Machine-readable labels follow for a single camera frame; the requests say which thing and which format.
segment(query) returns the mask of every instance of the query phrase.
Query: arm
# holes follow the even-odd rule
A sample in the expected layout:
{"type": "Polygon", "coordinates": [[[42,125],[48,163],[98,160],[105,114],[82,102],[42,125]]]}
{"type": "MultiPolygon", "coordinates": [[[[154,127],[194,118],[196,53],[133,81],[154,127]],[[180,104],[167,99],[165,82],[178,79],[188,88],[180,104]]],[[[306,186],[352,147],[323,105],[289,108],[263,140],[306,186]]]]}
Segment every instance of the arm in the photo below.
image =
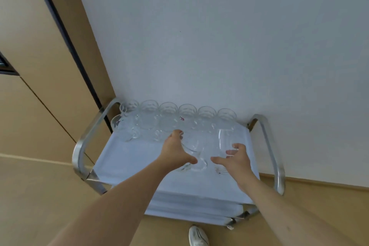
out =
{"type": "Polygon", "coordinates": [[[295,206],[256,178],[243,144],[233,144],[238,150],[227,151],[227,158],[212,157],[224,165],[238,187],[248,194],[259,208],[274,234],[284,246],[295,245],[357,245],[347,236],[309,211],[295,206]]]}
{"type": "Polygon", "coordinates": [[[181,139],[182,132],[174,130],[154,162],[102,195],[49,245],[128,246],[163,178],[186,163],[197,163],[183,150],[181,139]]]}

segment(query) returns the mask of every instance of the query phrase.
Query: person's right hand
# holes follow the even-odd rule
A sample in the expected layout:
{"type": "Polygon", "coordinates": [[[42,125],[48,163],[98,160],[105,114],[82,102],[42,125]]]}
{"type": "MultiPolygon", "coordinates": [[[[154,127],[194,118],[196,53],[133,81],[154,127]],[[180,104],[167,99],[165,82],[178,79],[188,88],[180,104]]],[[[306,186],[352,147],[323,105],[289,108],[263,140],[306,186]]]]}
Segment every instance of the person's right hand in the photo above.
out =
{"type": "Polygon", "coordinates": [[[246,186],[250,178],[255,174],[251,170],[250,159],[246,153],[246,146],[240,143],[232,145],[236,150],[226,151],[227,158],[211,157],[211,161],[217,165],[223,165],[228,173],[236,180],[238,187],[246,192],[246,186]]]}

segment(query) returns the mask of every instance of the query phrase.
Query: shoe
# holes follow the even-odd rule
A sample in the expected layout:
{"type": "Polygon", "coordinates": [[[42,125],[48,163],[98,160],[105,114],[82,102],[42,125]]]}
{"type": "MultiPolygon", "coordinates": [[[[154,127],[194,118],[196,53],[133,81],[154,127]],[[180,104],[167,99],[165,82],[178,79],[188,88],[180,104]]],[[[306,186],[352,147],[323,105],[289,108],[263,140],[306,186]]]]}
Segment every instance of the shoe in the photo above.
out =
{"type": "Polygon", "coordinates": [[[190,240],[190,246],[209,246],[209,239],[205,234],[205,231],[198,226],[191,226],[188,232],[188,238],[190,240]]]}

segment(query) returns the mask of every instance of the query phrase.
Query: forearm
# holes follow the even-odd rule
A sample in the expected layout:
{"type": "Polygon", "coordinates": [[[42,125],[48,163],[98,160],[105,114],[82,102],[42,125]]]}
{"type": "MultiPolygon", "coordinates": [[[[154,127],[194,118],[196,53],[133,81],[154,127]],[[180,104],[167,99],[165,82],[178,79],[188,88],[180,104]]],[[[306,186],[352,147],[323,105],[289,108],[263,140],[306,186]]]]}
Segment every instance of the forearm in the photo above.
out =
{"type": "Polygon", "coordinates": [[[155,190],[167,173],[169,170],[161,162],[154,161],[101,196],[50,245],[128,246],[155,190]]]}
{"type": "Polygon", "coordinates": [[[295,206],[256,177],[242,189],[250,196],[284,246],[356,245],[309,211],[295,206]]]}

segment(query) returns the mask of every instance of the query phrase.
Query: white wall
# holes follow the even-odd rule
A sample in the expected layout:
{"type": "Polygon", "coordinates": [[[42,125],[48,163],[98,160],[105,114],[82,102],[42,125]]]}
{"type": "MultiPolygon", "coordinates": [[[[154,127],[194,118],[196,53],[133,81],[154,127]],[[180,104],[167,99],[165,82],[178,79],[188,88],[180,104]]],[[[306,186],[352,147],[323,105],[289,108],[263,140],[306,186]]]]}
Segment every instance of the white wall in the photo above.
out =
{"type": "Polygon", "coordinates": [[[262,113],[288,176],[369,187],[369,0],[82,1],[118,96],[262,113]]]}

